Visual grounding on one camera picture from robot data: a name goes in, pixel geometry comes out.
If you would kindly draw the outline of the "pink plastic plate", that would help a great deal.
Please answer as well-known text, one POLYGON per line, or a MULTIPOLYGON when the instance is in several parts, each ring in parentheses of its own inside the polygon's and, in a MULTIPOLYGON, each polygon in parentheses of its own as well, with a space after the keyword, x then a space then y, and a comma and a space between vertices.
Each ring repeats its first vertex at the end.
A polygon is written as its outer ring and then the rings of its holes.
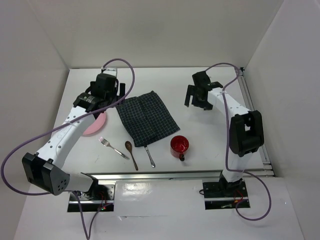
POLYGON ((107 113, 101 113, 98 118, 91 124, 82 134, 84 137, 89 137, 97 134, 106 125, 108 120, 107 113))

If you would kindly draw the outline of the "dark checkered cloth placemat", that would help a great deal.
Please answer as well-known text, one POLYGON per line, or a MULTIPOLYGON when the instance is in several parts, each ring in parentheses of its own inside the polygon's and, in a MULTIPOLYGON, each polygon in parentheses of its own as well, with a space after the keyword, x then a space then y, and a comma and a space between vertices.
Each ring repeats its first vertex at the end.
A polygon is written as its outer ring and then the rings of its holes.
POLYGON ((116 110, 136 148, 150 145, 180 130, 154 91, 128 98, 116 110))

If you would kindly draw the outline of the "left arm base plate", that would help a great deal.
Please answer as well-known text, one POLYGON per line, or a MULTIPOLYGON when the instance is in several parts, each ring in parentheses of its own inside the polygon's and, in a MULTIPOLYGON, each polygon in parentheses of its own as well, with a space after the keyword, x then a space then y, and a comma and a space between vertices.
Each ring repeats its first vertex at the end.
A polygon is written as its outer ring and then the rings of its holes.
POLYGON ((79 213, 80 207, 77 198, 80 201, 82 211, 84 213, 93 213, 102 208, 101 212, 114 211, 114 198, 115 198, 116 183, 107 181, 99 185, 99 189, 94 195, 88 195, 84 192, 77 191, 76 196, 71 192, 68 200, 68 213, 79 213))

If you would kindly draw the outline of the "red ceramic mug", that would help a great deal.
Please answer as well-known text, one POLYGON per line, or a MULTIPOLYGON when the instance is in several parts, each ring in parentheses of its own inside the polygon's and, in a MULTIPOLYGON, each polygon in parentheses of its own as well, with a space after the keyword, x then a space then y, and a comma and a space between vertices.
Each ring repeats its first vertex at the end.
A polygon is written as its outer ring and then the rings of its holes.
POLYGON ((190 143, 188 139, 182 135, 174 136, 170 141, 170 153, 173 157, 181 162, 185 161, 185 154, 188 151, 190 143))

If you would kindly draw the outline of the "brown wooden spoon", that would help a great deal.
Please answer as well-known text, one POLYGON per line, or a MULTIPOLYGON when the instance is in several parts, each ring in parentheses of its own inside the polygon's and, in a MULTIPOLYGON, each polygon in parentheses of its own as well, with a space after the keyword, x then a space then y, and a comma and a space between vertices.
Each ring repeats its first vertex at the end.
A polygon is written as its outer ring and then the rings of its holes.
POLYGON ((125 142, 125 148, 129 151, 129 153, 130 153, 130 155, 131 155, 131 158, 132 158, 132 161, 133 161, 135 170, 138 171, 139 168, 138 168, 138 165, 137 165, 137 163, 136 163, 136 160, 135 160, 135 158, 134 158, 134 156, 133 156, 133 146, 132 146, 132 144, 131 144, 130 141, 126 141, 126 142, 125 142))

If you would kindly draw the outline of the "silver metal knife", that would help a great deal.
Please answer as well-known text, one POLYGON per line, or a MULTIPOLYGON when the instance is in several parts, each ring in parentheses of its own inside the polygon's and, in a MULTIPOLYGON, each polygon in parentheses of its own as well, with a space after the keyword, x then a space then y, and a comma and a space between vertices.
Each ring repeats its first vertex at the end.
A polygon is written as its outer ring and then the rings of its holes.
POLYGON ((148 158, 149 158, 151 167, 152 167, 152 168, 155 168, 155 167, 156 167, 156 164, 155 164, 155 162, 154 162, 154 160, 153 160, 153 158, 152 158, 152 156, 151 156, 151 153, 150 153, 150 151, 149 151, 149 149, 148 149, 148 146, 145 145, 145 146, 144 146, 144 149, 145 149, 145 151, 146 151, 146 153, 147 153, 147 155, 148 155, 148 158))

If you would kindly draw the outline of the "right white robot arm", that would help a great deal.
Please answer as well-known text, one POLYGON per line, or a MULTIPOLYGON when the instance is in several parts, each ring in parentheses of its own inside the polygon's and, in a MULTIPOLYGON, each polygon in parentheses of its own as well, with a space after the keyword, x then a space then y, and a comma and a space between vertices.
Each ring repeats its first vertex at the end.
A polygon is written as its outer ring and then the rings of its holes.
POLYGON ((205 111, 216 108, 229 122, 228 164, 220 173, 217 190, 220 195, 230 197, 240 188, 243 171, 252 154, 264 144, 262 115, 237 102, 219 82, 211 82, 205 71, 193 74, 192 79, 194 84, 187 87, 184 105, 193 105, 205 111))

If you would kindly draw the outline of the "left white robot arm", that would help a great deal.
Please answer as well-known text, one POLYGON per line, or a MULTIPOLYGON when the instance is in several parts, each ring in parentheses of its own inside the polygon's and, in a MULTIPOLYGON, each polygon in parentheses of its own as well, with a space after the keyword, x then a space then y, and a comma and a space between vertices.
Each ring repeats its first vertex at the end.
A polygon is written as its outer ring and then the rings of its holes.
POLYGON ((119 83, 117 69, 107 68, 90 82, 87 90, 73 102, 64 123, 36 153, 26 153, 22 165, 27 180, 57 196, 64 191, 80 191, 88 200, 99 193, 98 180, 86 173, 66 173, 62 167, 70 151, 86 129, 98 118, 96 110, 115 103, 125 95, 125 84, 119 83))

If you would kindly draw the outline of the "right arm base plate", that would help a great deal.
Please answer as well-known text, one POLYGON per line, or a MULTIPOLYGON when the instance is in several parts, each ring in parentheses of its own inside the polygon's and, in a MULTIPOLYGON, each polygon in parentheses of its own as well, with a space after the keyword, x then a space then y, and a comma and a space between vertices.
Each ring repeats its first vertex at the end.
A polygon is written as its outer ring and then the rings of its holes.
POLYGON ((235 209, 237 204, 239 209, 251 207, 245 182, 229 193, 223 193, 218 182, 203 182, 199 194, 206 210, 235 209))

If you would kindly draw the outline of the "silver metal fork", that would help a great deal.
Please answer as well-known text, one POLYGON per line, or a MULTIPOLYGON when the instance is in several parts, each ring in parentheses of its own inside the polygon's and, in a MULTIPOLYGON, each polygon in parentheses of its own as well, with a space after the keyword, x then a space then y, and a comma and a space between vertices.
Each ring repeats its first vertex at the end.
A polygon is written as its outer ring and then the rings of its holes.
POLYGON ((104 137, 100 137, 99 138, 99 142, 102 143, 105 147, 109 147, 111 148, 112 150, 114 150, 117 154, 119 154, 121 157, 123 157, 124 159, 126 160, 129 160, 130 158, 125 155, 124 153, 122 153, 121 151, 119 151, 118 149, 116 149, 115 147, 113 147, 109 141, 107 141, 104 137))

